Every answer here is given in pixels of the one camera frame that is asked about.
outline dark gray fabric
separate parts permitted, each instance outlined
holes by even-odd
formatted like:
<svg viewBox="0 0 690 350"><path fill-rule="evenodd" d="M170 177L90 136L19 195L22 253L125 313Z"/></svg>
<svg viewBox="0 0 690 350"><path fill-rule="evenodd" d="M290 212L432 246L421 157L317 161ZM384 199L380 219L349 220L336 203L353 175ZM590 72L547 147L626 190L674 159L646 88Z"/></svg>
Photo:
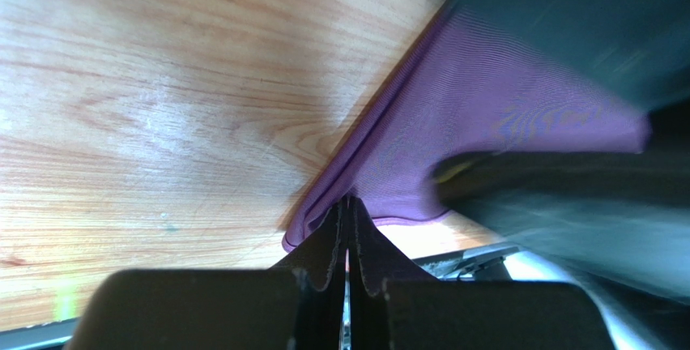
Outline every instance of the dark gray fabric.
<svg viewBox="0 0 690 350"><path fill-rule="evenodd" d="M690 0L455 0L652 110L690 95Z"/></svg>

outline wood grain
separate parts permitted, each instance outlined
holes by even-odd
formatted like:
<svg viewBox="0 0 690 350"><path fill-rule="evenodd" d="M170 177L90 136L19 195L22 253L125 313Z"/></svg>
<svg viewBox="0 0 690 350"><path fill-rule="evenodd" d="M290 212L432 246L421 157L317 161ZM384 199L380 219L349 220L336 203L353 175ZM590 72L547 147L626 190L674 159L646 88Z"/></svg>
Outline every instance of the wood grain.
<svg viewBox="0 0 690 350"><path fill-rule="evenodd" d="M277 261L441 1L0 0L0 330L123 268Z"/></svg>

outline purple fabric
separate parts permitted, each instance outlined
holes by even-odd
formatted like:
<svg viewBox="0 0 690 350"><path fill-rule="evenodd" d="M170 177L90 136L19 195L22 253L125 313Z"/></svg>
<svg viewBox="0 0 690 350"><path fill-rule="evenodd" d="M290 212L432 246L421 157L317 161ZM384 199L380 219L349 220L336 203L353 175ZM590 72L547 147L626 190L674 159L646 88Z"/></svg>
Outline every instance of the purple fabric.
<svg viewBox="0 0 690 350"><path fill-rule="evenodd" d="M438 220L437 162L463 152L640 152L645 114L471 14L441 16L305 196L292 250L345 194L377 224Z"/></svg>

